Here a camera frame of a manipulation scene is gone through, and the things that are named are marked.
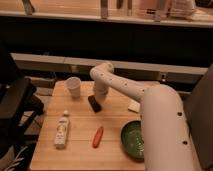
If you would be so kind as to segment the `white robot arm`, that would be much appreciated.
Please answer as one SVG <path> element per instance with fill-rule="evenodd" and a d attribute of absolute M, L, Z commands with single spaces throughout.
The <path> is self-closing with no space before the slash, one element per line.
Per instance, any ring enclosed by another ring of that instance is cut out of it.
<path fill-rule="evenodd" d="M 146 171 L 202 171 L 183 102 L 173 88 L 117 76 L 110 62 L 93 67 L 90 76 L 98 103 L 105 100 L 111 87 L 140 104 Z"/>

